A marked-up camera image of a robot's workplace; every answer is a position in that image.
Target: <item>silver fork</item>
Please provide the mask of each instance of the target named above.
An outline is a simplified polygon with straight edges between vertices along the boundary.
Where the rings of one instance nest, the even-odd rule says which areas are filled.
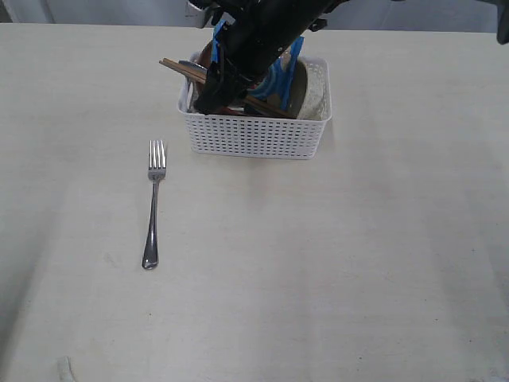
[[[152,269],[159,263],[157,254],[157,193],[159,182],[166,175],[166,152],[162,141],[150,141],[149,179],[152,181],[152,204],[150,206],[149,234],[146,237],[142,267]]]

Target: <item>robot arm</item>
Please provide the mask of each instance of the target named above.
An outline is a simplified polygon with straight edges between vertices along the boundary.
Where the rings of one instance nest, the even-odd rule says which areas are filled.
[[[219,60],[207,70],[204,89],[194,106],[211,114],[258,83],[268,68],[306,29],[327,25],[319,17],[348,0],[188,0],[200,17],[199,27],[210,18],[215,25],[224,12],[235,22],[217,33]],[[509,0],[480,0],[499,7],[497,40],[509,42]]]

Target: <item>white table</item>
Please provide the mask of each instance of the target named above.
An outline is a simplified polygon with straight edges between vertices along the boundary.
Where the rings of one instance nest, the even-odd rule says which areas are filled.
[[[176,102],[210,30],[0,25],[0,375],[465,381],[509,370],[509,48],[308,33],[310,161],[194,154]],[[146,155],[169,143],[154,271]]]

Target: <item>white plastic basket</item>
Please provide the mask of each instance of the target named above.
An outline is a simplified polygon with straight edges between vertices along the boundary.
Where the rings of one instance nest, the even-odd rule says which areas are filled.
[[[324,86],[317,112],[319,120],[274,119],[188,113],[189,81],[186,79],[178,101],[197,153],[256,158],[310,159],[317,152],[324,127],[331,119],[331,96],[327,62],[300,57]]]

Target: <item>chopsticks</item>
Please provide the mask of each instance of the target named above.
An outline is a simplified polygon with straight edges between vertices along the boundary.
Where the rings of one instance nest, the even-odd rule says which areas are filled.
[[[190,80],[199,82],[201,84],[204,84],[205,80],[207,79],[207,76],[204,73],[198,72],[197,70],[190,68],[189,66],[179,64],[168,58],[163,58],[162,60],[159,61],[159,64],[167,68],[170,68],[175,72],[179,72],[180,74],[183,74],[184,76],[188,77]],[[293,117],[286,111],[281,110],[272,105],[269,105],[268,103],[263,102],[260,99],[253,97],[252,95],[247,95],[246,98],[243,99],[243,101],[244,103],[251,105],[256,110],[260,111],[261,113],[268,117],[295,119],[295,117]]]

